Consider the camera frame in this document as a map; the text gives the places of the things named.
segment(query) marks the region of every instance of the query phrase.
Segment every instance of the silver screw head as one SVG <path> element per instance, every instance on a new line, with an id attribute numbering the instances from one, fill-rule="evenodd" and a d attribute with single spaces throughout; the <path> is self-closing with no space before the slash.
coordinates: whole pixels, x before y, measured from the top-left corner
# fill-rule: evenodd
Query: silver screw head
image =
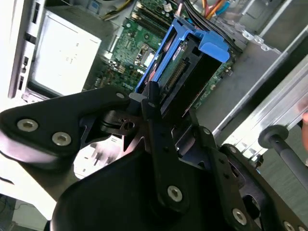
<path id="1" fill-rule="evenodd" d="M 284 224 L 284 227 L 285 227 L 286 230 L 295 231 L 295 229 L 293 228 L 293 226 L 289 222 L 284 221 L 283 224 Z"/>
<path id="2" fill-rule="evenodd" d="M 234 208 L 232 210 L 233 216 L 234 218 L 237 220 L 237 222 L 239 222 L 241 225 L 246 225 L 247 224 L 247 219 L 244 215 L 244 213 L 242 213 L 241 210 L 239 210 L 238 208 Z"/>
<path id="3" fill-rule="evenodd" d="M 148 104 L 149 104 L 151 107 L 155 107 L 155 104 L 154 104 L 154 103 L 148 102 Z"/>
<path id="4" fill-rule="evenodd" d="M 203 131 L 205 132 L 206 135 L 211 134 L 210 131 L 208 129 L 206 129 L 206 128 L 204 128 Z"/>
<path id="5" fill-rule="evenodd" d="M 167 192 L 168 192 L 168 196 L 175 202 L 180 202 L 183 199 L 181 190 L 174 185 L 170 185 L 168 187 Z"/>
<path id="6" fill-rule="evenodd" d="M 122 93 L 120 93 L 120 92 L 118 92 L 116 95 L 117 95 L 117 97 L 119 97 L 119 98 L 121 98 L 121 99 L 124 99 L 124 98 L 125 98 L 125 96 L 124 96 Z"/>
<path id="7" fill-rule="evenodd" d="M 21 131 L 32 132 L 38 129 L 39 125 L 33 119 L 22 119 L 17 122 L 17 127 Z"/>
<path id="8" fill-rule="evenodd" d="M 72 138 L 67 133 L 59 131 L 54 133 L 52 141 L 58 146 L 67 146 L 72 142 Z"/>
<path id="9" fill-rule="evenodd" d="M 232 152 L 232 153 L 236 153 L 236 149 L 232 146 L 229 147 L 229 150 Z"/>

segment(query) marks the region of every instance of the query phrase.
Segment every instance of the ram slot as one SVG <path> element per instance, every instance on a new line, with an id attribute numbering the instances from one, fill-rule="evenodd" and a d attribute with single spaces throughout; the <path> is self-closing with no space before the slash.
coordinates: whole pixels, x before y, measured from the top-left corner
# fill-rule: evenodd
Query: ram slot
<path id="1" fill-rule="evenodd" d="M 161 29 L 158 26 L 154 26 L 153 24 L 147 22 L 146 20 L 142 18 L 138 18 L 137 23 L 142 26 L 144 29 L 150 31 L 151 33 L 155 34 L 157 37 L 163 39 L 167 33 L 166 30 Z"/>
<path id="2" fill-rule="evenodd" d="M 165 28 L 166 30 L 169 29 L 170 24 L 167 23 L 164 19 L 158 17 L 155 13 L 151 12 L 148 9 L 145 8 L 141 8 L 138 10 L 138 15 L 142 18 L 147 17 L 150 20 L 152 20 L 153 22 L 157 23 L 158 25 L 162 26 L 163 28 Z"/>

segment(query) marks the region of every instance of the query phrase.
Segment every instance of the hand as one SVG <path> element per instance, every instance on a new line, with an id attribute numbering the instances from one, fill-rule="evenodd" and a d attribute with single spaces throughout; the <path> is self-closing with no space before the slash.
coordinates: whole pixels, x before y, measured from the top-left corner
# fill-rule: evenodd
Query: hand
<path id="1" fill-rule="evenodd" d="M 303 114 L 302 138 L 304 147 L 308 151 L 308 112 Z"/>

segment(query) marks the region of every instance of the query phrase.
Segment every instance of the black metal bracket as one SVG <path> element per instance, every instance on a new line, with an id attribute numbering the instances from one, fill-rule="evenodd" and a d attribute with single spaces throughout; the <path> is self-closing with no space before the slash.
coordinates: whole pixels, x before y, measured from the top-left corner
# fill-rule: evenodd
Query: black metal bracket
<path id="1" fill-rule="evenodd" d="M 249 209 L 250 206 L 246 203 L 248 201 L 246 198 L 251 198 L 254 201 L 254 206 L 258 207 L 259 214 L 257 217 L 263 231 L 288 230 L 286 226 L 289 224 L 295 230 L 299 227 L 305 227 L 303 222 L 248 163 L 247 159 L 236 147 L 224 144 L 219 151 L 227 156 L 229 163 L 245 179 L 245 184 L 239 189 L 241 197 L 245 202 L 245 207 L 250 217 L 254 215 L 252 214 L 253 211 Z"/>
<path id="2" fill-rule="evenodd" d="M 185 213 L 189 208 L 189 198 L 171 131 L 162 119 L 158 99 L 158 84 L 149 82 L 148 98 L 141 102 L 148 131 L 145 150 L 152 156 L 158 201 L 165 208 Z"/>
<path id="3" fill-rule="evenodd" d="M 96 127 L 92 129 L 99 116 L 125 109 L 129 101 L 118 89 L 105 87 L 6 110 L 0 114 L 0 150 L 9 158 L 42 169 L 69 167 L 85 146 L 81 142 L 108 137 Z M 57 132 L 64 134 L 58 138 L 66 139 L 65 145 L 53 141 Z M 82 139 L 84 133 L 91 140 Z"/>
<path id="4" fill-rule="evenodd" d="M 238 183 L 225 154 L 217 150 L 213 134 L 205 127 L 199 126 L 194 111 L 190 111 L 191 131 L 195 141 L 185 154 L 193 155 L 193 162 L 212 173 L 219 193 L 220 206 L 226 223 L 243 231 L 260 230 L 246 211 L 239 193 Z"/>

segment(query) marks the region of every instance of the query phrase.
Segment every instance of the motherboard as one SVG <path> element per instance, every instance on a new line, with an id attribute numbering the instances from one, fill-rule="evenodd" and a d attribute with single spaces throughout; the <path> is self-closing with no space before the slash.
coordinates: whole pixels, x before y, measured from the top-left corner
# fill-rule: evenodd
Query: motherboard
<path id="1" fill-rule="evenodd" d="M 177 5 L 173 1 L 137 1 L 130 17 L 123 23 L 123 32 L 114 46 L 111 58 L 109 60 L 101 59 L 101 54 L 97 55 L 93 64 L 95 71 L 90 72 L 83 90 L 114 85 L 127 94 L 134 92 L 160 47 L 162 39 L 174 19 L 176 10 Z M 181 17 L 187 18 L 184 10 Z M 200 92 L 193 107 L 198 108 L 201 105 L 221 78 L 231 71 L 233 62 L 234 56 L 231 55 L 230 60 L 220 66 L 204 90 Z M 174 63 L 174 67 L 170 68 L 178 68 L 179 65 L 179 63 Z"/>

